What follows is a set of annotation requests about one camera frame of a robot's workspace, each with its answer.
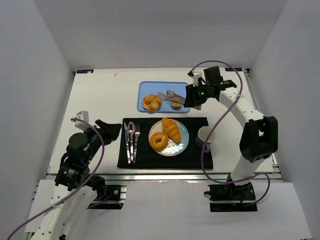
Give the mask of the metal tongs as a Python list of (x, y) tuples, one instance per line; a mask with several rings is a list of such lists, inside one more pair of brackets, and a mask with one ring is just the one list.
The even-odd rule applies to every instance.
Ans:
[(162, 92), (158, 92), (157, 94), (159, 96), (159, 98), (162, 101), (170, 101), (173, 103), (177, 103), (180, 105), (184, 105), (186, 99), (178, 94), (176, 94), (174, 91), (167, 89), (166, 90), (166, 94), (162, 93)]

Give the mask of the croissant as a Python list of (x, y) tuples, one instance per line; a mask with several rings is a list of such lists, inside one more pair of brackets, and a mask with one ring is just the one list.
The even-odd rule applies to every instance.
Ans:
[(162, 119), (162, 129), (168, 137), (175, 143), (179, 144), (181, 142), (181, 134), (177, 123), (169, 118)]
[(149, 94), (142, 100), (142, 106), (145, 110), (153, 112), (160, 109), (162, 100), (158, 95)]

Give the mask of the bagel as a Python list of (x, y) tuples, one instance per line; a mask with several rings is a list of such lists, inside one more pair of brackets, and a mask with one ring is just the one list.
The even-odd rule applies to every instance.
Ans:
[(164, 150), (169, 142), (169, 137), (164, 132), (156, 132), (154, 133), (149, 140), (150, 146), (158, 152)]

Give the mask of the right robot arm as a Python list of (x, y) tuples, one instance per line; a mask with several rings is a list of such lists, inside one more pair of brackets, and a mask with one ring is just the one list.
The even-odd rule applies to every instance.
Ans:
[(227, 184), (244, 186), (253, 178), (258, 167), (278, 150), (278, 120), (265, 116), (242, 95), (243, 86), (224, 80), (218, 66), (202, 72), (192, 69), (188, 75), (193, 83), (186, 86), (184, 106), (197, 107), (209, 98), (216, 99), (232, 113), (242, 127), (239, 142), (240, 159), (229, 174)]

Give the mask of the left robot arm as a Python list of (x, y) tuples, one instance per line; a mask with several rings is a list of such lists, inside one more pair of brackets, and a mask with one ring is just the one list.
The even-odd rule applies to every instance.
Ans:
[(122, 124), (98, 119), (92, 126), (79, 118), (73, 118), (73, 122), (84, 126), (68, 140), (49, 207), (42, 213), (43, 219), (31, 237), (33, 240), (66, 240), (94, 201), (110, 202), (104, 199), (105, 179), (90, 170), (89, 164), (99, 150), (104, 151), (106, 145), (118, 138)]

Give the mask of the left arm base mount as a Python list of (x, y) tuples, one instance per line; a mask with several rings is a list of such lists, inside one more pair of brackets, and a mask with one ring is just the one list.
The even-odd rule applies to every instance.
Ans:
[(127, 193), (127, 186), (123, 184), (104, 185), (98, 197), (89, 205), (94, 210), (121, 210)]

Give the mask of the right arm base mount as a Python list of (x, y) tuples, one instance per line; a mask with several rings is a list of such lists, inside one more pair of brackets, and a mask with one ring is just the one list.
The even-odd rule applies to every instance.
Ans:
[(256, 212), (257, 203), (251, 177), (233, 180), (229, 175), (226, 181), (215, 180), (208, 186), (204, 195), (209, 198), (211, 212)]

